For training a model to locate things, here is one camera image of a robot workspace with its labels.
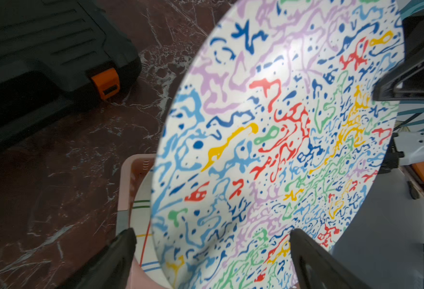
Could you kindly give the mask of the colourful squiggle pattern plate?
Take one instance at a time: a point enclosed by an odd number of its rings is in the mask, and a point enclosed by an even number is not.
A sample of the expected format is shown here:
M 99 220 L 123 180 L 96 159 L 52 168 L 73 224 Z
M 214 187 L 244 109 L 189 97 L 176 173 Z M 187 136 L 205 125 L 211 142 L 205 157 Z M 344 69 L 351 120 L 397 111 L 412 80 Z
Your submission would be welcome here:
M 150 227 L 171 286 L 294 286 L 291 231 L 330 250 L 373 185 L 398 113 L 373 90 L 404 56 L 396 1 L 237 1 L 157 150 Z

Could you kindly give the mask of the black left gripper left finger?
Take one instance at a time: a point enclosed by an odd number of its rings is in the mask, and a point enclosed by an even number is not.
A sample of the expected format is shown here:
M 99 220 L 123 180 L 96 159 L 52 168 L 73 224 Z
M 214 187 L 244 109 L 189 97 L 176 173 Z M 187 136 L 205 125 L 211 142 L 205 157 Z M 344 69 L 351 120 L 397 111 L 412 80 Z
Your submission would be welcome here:
M 58 287 L 60 289 L 124 289 L 135 255 L 136 235 L 123 230 Z

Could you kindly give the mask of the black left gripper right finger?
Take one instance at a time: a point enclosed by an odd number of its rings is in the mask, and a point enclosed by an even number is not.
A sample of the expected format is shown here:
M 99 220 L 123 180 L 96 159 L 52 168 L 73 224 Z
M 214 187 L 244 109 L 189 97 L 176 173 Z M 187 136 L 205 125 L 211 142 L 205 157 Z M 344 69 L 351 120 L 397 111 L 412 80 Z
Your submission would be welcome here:
M 347 270 L 301 229 L 290 232 L 291 258 L 301 289 L 367 289 L 369 286 Z

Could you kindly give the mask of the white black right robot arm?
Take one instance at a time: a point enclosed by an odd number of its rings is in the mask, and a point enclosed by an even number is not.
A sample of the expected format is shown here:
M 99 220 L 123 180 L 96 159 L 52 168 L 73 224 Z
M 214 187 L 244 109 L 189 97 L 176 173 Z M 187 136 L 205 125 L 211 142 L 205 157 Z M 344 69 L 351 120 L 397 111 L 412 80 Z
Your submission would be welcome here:
M 411 166 L 424 184 L 424 1 L 411 1 L 402 12 L 405 59 L 378 81 L 373 99 L 416 107 L 405 111 L 409 118 L 394 129 L 379 172 Z

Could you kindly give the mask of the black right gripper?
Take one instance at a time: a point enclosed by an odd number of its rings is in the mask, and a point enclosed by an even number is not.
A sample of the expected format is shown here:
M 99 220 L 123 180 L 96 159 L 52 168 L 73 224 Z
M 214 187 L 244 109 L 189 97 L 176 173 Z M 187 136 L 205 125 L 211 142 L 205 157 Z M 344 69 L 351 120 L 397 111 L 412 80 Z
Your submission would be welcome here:
M 403 21 L 405 60 L 375 85 L 375 101 L 424 101 L 424 10 Z

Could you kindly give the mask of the white plaid line plate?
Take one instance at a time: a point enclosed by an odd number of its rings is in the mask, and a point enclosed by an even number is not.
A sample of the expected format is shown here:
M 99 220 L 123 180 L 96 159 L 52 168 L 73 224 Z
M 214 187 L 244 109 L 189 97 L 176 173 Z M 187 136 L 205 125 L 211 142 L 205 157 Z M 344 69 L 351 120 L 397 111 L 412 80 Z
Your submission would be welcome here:
M 152 179 L 153 173 L 148 172 L 142 180 L 133 202 L 130 219 L 130 226 L 136 235 L 135 257 L 141 269 L 149 276 L 161 271 L 150 227 Z

